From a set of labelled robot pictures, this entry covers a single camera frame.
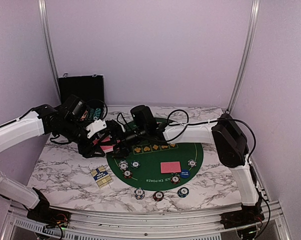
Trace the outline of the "blue tan chips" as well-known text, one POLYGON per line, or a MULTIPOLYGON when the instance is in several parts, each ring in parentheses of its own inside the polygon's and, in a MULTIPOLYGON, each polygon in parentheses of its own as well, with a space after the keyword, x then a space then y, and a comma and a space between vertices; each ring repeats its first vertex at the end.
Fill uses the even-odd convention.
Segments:
POLYGON ((122 170, 122 171, 126 171, 128 168, 129 168, 129 164, 126 160, 121 160, 119 163, 118 163, 118 166, 119 168, 122 170))

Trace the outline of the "teal 50 chips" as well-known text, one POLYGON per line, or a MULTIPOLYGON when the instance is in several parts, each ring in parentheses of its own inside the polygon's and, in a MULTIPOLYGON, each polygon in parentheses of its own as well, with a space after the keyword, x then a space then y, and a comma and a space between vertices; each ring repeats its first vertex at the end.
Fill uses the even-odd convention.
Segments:
POLYGON ((131 162, 131 167, 132 167, 133 169, 138 169, 140 166, 141 166, 141 164, 140 164, 140 162, 137 161, 137 160, 131 162))

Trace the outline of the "brown 100 chips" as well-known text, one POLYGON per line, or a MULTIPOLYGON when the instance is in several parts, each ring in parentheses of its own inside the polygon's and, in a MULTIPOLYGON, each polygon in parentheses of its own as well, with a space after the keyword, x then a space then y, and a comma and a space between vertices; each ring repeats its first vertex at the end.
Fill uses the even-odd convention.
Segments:
POLYGON ((123 177, 125 178, 125 179, 130 179, 131 177, 133 176, 133 173, 132 173, 132 171, 130 171, 130 170, 125 170, 124 172, 123 172, 123 177))

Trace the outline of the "red card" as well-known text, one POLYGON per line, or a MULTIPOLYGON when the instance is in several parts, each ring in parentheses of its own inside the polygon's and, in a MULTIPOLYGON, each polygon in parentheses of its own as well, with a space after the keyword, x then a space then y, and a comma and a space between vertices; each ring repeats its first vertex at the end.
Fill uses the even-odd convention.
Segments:
POLYGON ((174 174, 180 173, 181 163, 179 161, 161 162, 160 163, 160 173, 161 174, 174 174))

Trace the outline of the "blue tan 10 chip stack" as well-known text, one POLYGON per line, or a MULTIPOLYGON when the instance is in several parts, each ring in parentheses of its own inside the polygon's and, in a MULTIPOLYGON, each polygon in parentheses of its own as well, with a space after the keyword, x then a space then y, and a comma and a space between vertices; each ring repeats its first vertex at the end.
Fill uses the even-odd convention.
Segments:
POLYGON ((142 188, 137 188, 137 189, 134 191, 134 197, 135 197, 137 200, 142 200, 142 199, 145 197, 145 191, 144 191, 142 188))

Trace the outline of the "brown 100 chip stack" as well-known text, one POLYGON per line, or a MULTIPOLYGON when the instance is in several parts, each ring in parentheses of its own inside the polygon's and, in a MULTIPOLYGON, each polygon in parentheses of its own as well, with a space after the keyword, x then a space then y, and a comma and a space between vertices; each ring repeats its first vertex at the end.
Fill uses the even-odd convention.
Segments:
POLYGON ((156 202, 160 202, 164 199, 164 193, 162 191, 156 191, 152 197, 156 202))

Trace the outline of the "blue small blind button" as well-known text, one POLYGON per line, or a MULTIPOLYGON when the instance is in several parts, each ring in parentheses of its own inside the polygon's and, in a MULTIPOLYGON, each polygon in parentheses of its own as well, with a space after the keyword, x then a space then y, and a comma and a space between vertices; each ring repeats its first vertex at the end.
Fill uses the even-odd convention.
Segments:
POLYGON ((183 170, 180 172, 180 174, 179 174, 179 176, 180 176, 181 178, 183 178, 183 179, 189 178, 190 175, 191 175, 191 174, 190 174, 190 171, 187 170, 187 169, 183 169, 183 170))

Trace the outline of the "blue white chip mat edge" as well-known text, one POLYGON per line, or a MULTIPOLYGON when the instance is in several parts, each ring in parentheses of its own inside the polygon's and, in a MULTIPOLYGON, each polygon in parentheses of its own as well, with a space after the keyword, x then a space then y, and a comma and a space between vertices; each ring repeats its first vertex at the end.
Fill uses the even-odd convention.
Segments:
POLYGON ((193 159, 189 160, 189 161, 187 162, 187 164, 188 164, 191 168, 194 168, 194 167, 197 166, 197 162, 196 162, 195 160, 193 160, 193 159))

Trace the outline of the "teal 50 chip stack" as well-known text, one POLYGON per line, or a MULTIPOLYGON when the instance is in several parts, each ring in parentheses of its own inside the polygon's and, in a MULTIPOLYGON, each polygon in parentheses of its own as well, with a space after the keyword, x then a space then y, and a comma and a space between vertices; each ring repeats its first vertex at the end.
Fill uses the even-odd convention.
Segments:
POLYGON ((180 197, 180 198, 185 198, 188 196, 189 194, 189 189, 187 187, 181 187, 178 191, 177 191, 177 195, 180 197))

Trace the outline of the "red backed card deck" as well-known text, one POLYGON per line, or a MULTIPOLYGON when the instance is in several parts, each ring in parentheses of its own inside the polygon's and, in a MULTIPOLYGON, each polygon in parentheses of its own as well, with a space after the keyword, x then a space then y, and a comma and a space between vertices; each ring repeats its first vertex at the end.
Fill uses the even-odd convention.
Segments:
POLYGON ((92 143, 95 148, 94 153, 95 154, 102 154, 102 153, 109 153, 114 150, 114 146, 119 143, 120 140, 114 140, 110 138, 105 138, 103 140, 101 139, 95 139, 92 143))

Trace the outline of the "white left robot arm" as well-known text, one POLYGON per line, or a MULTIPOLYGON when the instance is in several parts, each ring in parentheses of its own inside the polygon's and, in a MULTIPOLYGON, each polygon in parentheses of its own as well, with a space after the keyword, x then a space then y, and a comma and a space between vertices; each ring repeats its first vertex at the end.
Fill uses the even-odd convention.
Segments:
MULTIPOLYGON (((43 104, 29 109, 22 116, 0 125, 0 156, 12 156, 17 147, 25 147, 36 138, 49 134, 65 137, 76 143, 78 152, 91 158, 98 152, 96 134, 107 127, 105 119, 88 118, 90 107, 80 98, 71 95, 61 105, 43 104)), ((30 218, 50 222, 58 211, 53 210, 44 194, 0 170, 0 196, 23 205, 30 218)))

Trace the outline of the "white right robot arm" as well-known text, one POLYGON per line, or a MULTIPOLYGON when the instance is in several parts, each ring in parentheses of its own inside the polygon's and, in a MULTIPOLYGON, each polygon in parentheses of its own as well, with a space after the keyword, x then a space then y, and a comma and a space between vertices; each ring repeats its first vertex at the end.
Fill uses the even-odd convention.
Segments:
POLYGON ((113 183, 102 189, 104 210, 164 213, 240 203, 231 221, 261 213, 239 120, 219 108, 115 107, 105 134, 114 151, 103 164, 113 183))

